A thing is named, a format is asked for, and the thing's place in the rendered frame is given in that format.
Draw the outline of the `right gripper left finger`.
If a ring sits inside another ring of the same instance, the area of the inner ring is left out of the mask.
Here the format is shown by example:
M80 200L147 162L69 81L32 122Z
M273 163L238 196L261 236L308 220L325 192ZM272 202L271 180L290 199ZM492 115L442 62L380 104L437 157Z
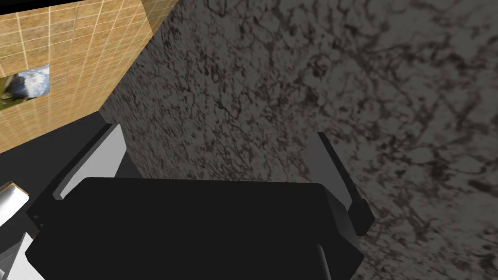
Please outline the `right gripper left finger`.
M37 229L45 226L56 202L87 177L142 177L127 152L119 124L105 124L30 204L26 214Z

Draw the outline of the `landscape picture on wall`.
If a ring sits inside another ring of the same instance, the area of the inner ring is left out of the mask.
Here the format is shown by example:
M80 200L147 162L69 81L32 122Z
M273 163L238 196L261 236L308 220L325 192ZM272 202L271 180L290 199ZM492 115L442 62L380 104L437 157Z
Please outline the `landscape picture on wall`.
M0 111L49 93L50 65L0 78Z

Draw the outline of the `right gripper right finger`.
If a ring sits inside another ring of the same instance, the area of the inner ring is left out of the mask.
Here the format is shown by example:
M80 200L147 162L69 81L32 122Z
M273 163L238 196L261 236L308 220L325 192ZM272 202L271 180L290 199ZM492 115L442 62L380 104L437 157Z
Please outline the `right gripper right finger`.
M366 236L375 221L374 214L327 136L323 132L312 133L305 154L311 181L325 186L345 206L356 235Z

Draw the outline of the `silver metal appliance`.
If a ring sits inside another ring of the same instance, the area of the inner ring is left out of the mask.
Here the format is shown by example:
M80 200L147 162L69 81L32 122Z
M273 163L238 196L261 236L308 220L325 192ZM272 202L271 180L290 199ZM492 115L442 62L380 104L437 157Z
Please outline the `silver metal appliance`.
M0 280L45 280L26 257L33 238L23 228L19 211L28 200L13 182L0 187Z

